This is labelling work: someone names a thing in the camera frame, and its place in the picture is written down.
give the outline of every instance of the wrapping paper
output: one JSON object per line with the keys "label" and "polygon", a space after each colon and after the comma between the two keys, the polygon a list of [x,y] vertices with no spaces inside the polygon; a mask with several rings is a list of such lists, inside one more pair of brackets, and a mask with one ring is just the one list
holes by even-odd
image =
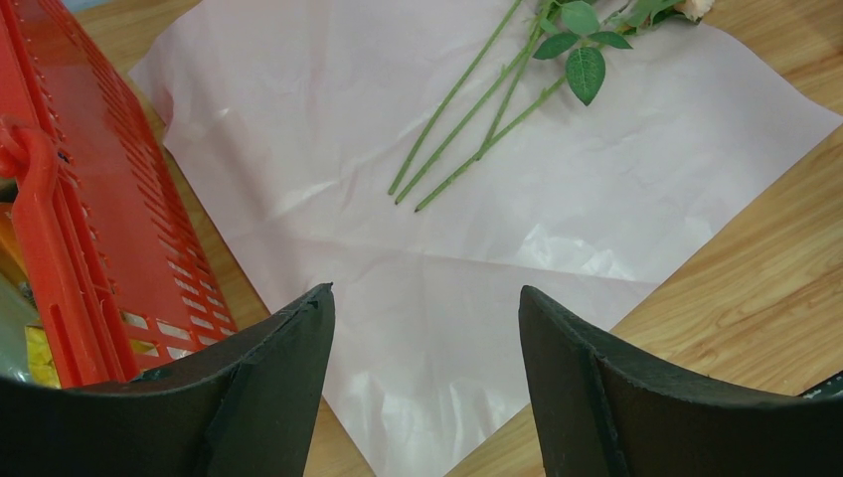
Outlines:
{"label": "wrapping paper", "polygon": [[[555,94],[414,214],[475,151],[501,88],[396,207],[401,162],[509,4],[205,0],[132,72],[267,306],[335,283],[324,395],[378,475],[443,475],[528,403],[522,285],[611,328],[841,123],[730,36],[670,22],[605,52],[591,106]],[[412,172],[522,47],[531,13]],[[534,62],[505,120],[562,69]]]}

